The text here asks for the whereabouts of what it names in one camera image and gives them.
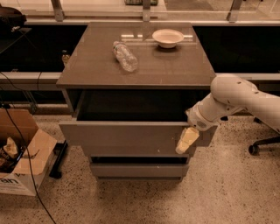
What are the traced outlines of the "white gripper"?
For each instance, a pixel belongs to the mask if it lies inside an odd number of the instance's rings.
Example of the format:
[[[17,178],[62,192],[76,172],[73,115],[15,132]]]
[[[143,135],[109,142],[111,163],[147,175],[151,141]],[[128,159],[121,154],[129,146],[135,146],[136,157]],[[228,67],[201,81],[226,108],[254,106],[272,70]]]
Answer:
[[[183,154],[189,149],[189,147],[199,138],[199,131],[207,131],[218,124],[217,122],[208,121],[200,113],[198,103],[187,109],[185,114],[187,115],[187,122],[192,127],[183,129],[175,149],[178,154]]]

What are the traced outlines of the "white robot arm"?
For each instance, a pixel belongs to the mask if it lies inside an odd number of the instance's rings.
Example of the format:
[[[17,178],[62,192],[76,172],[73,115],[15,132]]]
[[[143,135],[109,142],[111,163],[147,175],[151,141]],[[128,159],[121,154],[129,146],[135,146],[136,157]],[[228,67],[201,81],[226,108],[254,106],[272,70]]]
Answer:
[[[259,90],[239,76],[225,73],[217,75],[211,83],[210,93],[185,112],[190,127],[183,129],[175,151],[185,153],[198,139],[200,131],[209,130],[222,117],[242,110],[280,132],[280,97]]]

